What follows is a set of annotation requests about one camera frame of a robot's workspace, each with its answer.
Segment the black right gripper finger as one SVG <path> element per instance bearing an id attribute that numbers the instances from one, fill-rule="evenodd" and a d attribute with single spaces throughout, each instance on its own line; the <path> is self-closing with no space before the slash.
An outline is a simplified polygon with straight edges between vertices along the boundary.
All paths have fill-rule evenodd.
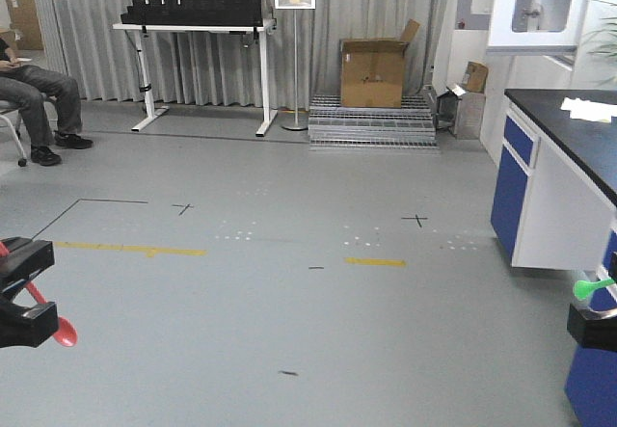
<path id="1" fill-rule="evenodd" d="M 583 348 L 616 347 L 616 309 L 569 306 L 567 330 Z"/>
<path id="2" fill-rule="evenodd" d="M 617 280 L 617 253 L 613 252 L 611 254 L 610 263 L 609 263 L 609 277 L 613 280 Z"/>

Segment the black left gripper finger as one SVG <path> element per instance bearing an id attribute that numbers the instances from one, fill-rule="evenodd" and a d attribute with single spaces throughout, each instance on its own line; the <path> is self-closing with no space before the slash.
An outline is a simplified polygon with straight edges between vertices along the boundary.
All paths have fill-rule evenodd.
<path id="1" fill-rule="evenodd" d="M 15 297 L 25 284 L 54 264 L 53 243 L 23 237 L 2 240 L 9 251 L 1 257 L 1 294 Z"/>
<path id="2" fill-rule="evenodd" d="M 57 306 L 54 302 L 24 307 L 1 297 L 2 348 L 26 346 L 36 348 L 59 329 Z"/>

